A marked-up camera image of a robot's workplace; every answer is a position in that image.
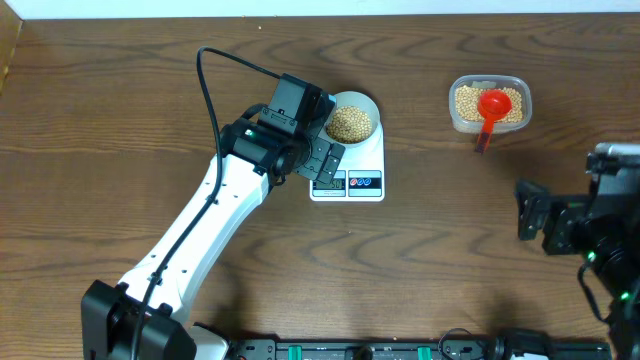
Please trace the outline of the clear plastic soybean container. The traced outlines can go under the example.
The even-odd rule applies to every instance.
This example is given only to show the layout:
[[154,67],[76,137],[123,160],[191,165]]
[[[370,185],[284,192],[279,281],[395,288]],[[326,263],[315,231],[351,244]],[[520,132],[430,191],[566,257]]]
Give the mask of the clear plastic soybean container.
[[506,75],[465,75],[449,90],[453,127],[467,134],[480,134],[493,122],[493,133],[524,128],[531,120],[533,102],[529,86]]

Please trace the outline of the white digital kitchen scale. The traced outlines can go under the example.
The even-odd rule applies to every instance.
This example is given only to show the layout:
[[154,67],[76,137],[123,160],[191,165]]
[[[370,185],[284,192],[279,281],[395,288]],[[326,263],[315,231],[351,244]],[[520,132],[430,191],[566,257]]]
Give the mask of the white digital kitchen scale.
[[316,202],[380,202],[385,197],[383,128],[378,111],[366,111],[372,134],[358,144],[346,144],[345,153],[329,184],[311,182]]

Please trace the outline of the red plastic measuring scoop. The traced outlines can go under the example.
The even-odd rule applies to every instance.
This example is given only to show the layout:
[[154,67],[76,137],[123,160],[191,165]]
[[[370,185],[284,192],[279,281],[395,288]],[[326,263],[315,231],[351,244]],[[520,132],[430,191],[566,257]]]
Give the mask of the red plastic measuring scoop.
[[495,123],[502,120],[512,109],[509,96],[502,90],[490,89],[483,92],[477,103],[478,113],[484,118],[475,151],[483,154],[489,147]]

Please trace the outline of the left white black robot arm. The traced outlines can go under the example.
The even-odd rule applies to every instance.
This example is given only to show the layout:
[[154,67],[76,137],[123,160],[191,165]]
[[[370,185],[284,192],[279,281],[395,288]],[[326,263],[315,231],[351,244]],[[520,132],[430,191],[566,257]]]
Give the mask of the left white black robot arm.
[[115,286],[95,281],[81,301],[86,359],[222,359],[229,343],[188,326],[207,274],[238,227],[291,173],[330,182],[345,152],[322,127],[284,132],[241,117],[161,240]]

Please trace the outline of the soybeans in bowl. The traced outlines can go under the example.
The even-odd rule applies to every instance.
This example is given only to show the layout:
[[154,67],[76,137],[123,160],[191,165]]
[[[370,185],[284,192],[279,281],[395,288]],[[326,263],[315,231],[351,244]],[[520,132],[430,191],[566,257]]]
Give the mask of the soybeans in bowl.
[[344,144],[360,143],[373,133],[369,115],[355,106],[339,107],[326,127],[326,133]]

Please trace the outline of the light grey round bowl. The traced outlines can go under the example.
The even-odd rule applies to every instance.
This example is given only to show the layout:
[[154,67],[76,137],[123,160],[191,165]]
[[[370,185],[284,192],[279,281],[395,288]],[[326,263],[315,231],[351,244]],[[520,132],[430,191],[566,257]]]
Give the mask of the light grey round bowl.
[[367,95],[344,91],[335,95],[336,107],[323,128],[323,135],[342,145],[365,145],[382,130],[380,112]]

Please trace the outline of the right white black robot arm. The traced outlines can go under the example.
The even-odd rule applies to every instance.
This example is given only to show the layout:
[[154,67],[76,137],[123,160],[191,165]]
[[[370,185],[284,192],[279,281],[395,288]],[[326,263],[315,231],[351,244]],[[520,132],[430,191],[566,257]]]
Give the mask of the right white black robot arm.
[[639,357],[639,176],[593,174],[587,194],[553,195],[515,185],[518,237],[544,234],[549,256],[579,255],[578,282],[596,319],[609,327],[619,359]]

